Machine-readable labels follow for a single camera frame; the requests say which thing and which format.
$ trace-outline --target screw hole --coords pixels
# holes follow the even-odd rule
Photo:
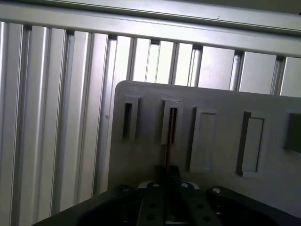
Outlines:
[[[148,216],[147,216],[147,219],[148,219],[148,220],[154,220],[154,219],[155,219],[155,215],[148,215]]]
[[[203,217],[203,220],[206,222],[209,222],[211,220],[211,218],[206,216],[206,217]]]

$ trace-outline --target bolt head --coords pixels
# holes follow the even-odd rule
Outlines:
[[[182,187],[188,187],[188,184],[182,183],[181,186],[182,186]]]
[[[219,188],[214,188],[214,189],[212,189],[212,191],[215,192],[215,193],[221,193],[222,192]]]

